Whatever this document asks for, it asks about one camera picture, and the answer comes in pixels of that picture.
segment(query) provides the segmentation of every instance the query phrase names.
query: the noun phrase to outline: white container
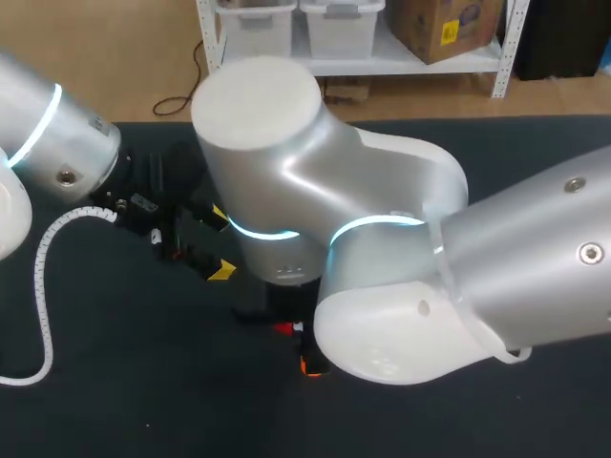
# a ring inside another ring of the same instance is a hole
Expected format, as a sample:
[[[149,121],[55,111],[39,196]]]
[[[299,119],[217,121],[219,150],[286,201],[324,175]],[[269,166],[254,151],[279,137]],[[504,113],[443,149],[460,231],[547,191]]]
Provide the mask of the white container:
[[[322,1],[300,0],[300,8],[307,14],[312,57],[333,60],[370,58],[378,13],[384,9],[386,1],[319,4]]]
[[[290,57],[292,12],[297,8],[297,0],[277,0],[276,3],[277,6],[258,8],[217,6],[232,55]]]

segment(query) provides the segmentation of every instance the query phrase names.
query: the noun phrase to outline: orange object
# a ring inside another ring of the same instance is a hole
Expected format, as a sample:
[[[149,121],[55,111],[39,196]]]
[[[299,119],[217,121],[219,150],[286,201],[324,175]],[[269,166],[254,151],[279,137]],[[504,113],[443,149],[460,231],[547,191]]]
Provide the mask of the orange object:
[[[306,362],[304,361],[304,357],[302,356],[302,372],[304,372],[304,374],[307,377],[320,377],[323,374],[308,374],[306,371]]]

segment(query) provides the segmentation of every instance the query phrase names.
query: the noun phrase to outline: label sticker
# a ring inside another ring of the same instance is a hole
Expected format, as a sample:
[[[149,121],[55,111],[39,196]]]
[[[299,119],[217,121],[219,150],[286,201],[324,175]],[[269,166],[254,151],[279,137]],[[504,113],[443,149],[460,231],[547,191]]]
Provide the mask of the label sticker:
[[[441,46],[449,45],[453,43],[458,38],[458,28],[460,27],[460,21],[456,19],[455,21],[446,22],[443,25],[443,30],[441,32]]]

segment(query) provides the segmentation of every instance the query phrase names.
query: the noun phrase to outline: screw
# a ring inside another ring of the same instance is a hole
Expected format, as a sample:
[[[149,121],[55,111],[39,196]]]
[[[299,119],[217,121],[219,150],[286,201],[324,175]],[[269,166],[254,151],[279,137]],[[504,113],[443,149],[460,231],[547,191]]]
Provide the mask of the screw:
[[[57,181],[62,186],[72,186],[76,182],[76,176],[72,172],[59,172]]]
[[[123,211],[127,208],[127,202],[123,199],[120,198],[117,202],[116,202],[116,209],[118,211]]]
[[[598,264],[604,259],[604,250],[597,243],[585,243],[579,249],[579,259],[584,264]]]
[[[564,185],[564,192],[575,194],[581,191],[584,187],[585,187],[585,178],[577,177],[577,178],[571,179]]]

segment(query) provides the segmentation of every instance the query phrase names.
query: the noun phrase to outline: metal shelf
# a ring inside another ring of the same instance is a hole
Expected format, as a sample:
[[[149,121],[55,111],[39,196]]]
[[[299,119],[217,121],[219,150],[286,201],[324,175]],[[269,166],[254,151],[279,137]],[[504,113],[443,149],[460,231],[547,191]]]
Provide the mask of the metal shelf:
[[[293,27],[292,58],[303,63],[316,76],[433,74],[433,73],[496,73],[493,98],[505,96],[516,57],[530,0],[507,0],[507,31],[501,49],[498,41],[473,52],[427,65],[412,54],[390,32],[382,18],[376,29],[373,55],[364,60],[313,59],[309,49],[306,21],[296,14]],[[241,58],[231,47],[223,31],[218,32],[214,0],[198,0],[204,49],[210,72],[222,63]]]
[[[413,55],[390,32],[384,21],[378,23],[373,55],[363,60],[313,59],[309,49],[306,24],[297,20],[293,27],[292,58],[301,62],[315,76],[346,76],[366,74],[423,74],[423,73],[495,73],[500,65],[502,50],[498,41],[490,46],[436,64],[427,65]],[[239,59],[227,41],[223,63]]]

